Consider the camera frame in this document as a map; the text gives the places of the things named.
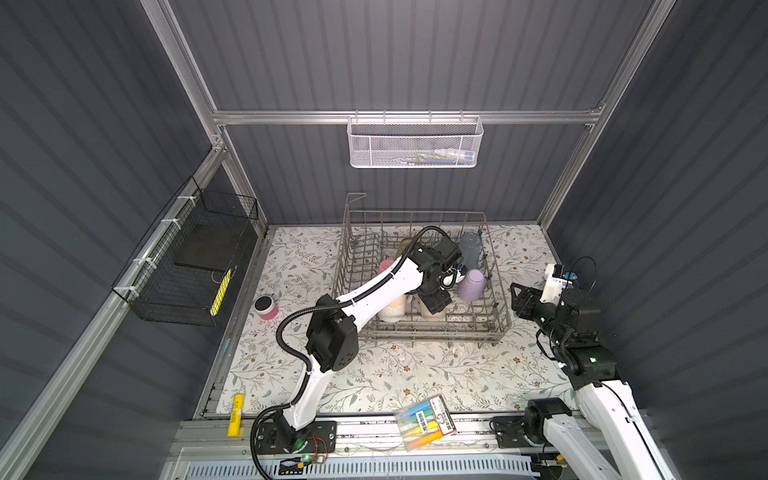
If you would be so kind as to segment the purple cup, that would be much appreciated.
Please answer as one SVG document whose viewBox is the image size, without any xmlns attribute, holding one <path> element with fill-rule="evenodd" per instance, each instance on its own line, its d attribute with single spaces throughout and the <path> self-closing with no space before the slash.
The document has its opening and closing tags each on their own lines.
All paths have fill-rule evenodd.
<svg viewBox="0 0 768 480">
<path fill-rule="evenodd" d="M 485 286 L 484 273 L 478 269 L 471 269 L 459 283 L 457 292 L 464 302 L 472 303 L 482 298 Z"/>
</svg>

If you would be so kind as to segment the white mug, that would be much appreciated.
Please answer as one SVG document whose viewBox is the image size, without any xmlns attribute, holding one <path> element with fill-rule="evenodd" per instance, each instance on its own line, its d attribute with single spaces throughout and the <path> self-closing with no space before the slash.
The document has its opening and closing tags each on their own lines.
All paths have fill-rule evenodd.
<svg viewBox="0 0 768 480">
<path fill-rule="evenodd" d="M 408 300 L 407 295 L 395 298 L 378 313 L 378 318 L 385 323 L 397 323 L 403 320 L 406 317 Z"/>
</svg>

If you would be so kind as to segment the pink cup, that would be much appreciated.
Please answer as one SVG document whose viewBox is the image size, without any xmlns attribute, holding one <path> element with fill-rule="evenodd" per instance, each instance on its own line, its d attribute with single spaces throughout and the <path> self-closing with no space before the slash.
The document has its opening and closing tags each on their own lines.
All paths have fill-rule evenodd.
<svg viewBox="0 0 768 480">
<path fill-rule="evenodd" d="M 385 272 L 387 269 L 392 267 L 394 264 L 395 264 L 395 261 L 393 259 L 386 259 L 386 260 L 382 261 L 379 264 L 378 272 L 379 273 Z"/>
</svg>

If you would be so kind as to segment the blue plastic tumbler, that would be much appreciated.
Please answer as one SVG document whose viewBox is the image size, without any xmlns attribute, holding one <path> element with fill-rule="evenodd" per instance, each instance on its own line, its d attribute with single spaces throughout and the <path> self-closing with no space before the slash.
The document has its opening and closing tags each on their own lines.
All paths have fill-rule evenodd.
<svg viewBox="0 0 768 480">
<path fill-rule="evenodd" d="M 462 253 L 463 265 L 468 270 L 482 269 L 483 242 L 479 233 L 473 231 L 463 233 L 459 240 L 459 248 Z"/>
</svg>

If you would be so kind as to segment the beige cup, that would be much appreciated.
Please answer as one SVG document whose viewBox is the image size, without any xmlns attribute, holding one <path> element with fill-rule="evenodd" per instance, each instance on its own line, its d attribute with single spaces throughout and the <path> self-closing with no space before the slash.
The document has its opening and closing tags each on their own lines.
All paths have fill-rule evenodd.
<svg viewBox="0 0 768 480">
<path fill-rule="evenodd" d="M 419 315 L 425 321 L 444 321 L 446 319 L 446 314 L 444 311 L 432 313 L 429 310 L 429 308 L 423 303 L 419 303 L 418 309 L 419 309 Z"/>
</svg>

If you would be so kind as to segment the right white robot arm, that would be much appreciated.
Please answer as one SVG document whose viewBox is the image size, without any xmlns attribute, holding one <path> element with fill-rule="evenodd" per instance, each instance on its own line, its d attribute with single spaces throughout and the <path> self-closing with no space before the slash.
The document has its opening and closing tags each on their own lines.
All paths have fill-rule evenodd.
<svg viewBox="0 0 768 480">
<path fill-rule="evenodd" d="M 493 418 L 499 447 L 553 447 L 579 479 L 676 478 L 613 354 L 596 333 L 578 328 L 585 292 L 551 279 L 544 289 L 513 283 L 510 294 L 513 312 L 536 325 L 537 347 L 559 365 L 577 406 L 540 398 L 529 401 L 519 418 Z"/>
</svg>

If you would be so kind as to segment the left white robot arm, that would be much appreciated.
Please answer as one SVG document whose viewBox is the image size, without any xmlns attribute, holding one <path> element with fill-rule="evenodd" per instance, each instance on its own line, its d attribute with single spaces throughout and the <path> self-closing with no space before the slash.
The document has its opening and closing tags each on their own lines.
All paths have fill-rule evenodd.
<svg viewBox="0 0 768 480">
<path fill-rule="evenodd" d="M 269 419 L 278 445 L 289 453 L 299 451 L 328 383 L 357 356 L 363 327 L 406 295 L 418 296 L 432 315 L 442 312 L 451 303 L 448 289 L 461 266 L 458 244 L 441 228 L 427 226 L 393 265 L 361 287 L 338 298 L 324 295 L 315 305 L 286 316 L 277 326 L 276 343 L 301 360 L 304 370 L 289 400 L 260 412 L 252 431 Z"/>
</svg>

